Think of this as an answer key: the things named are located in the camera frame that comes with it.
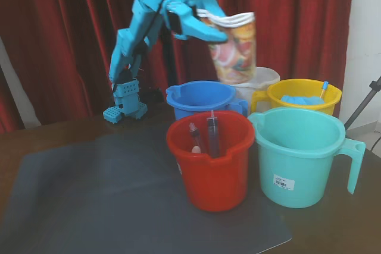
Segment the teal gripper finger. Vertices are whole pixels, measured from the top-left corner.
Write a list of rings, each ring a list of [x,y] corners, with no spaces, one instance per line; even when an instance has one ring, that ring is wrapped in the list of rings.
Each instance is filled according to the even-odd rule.
[[[174,20],[175,37],[180,40],[197,38],[204,42],[225,43],[228,40],[227,34],[204,24],[197,18],[176,17]]]
[[[217,17],[226,16],[217,0],[196,0],[196,7],[197,9],[206,10],[208,13]]]

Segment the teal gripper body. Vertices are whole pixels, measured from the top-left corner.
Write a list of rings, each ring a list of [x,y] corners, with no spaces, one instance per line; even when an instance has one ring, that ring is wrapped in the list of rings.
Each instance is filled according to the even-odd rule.
[[[190,16],[197,18],[195,0],[165,0],[165,24],[172,34],[176,17]]]

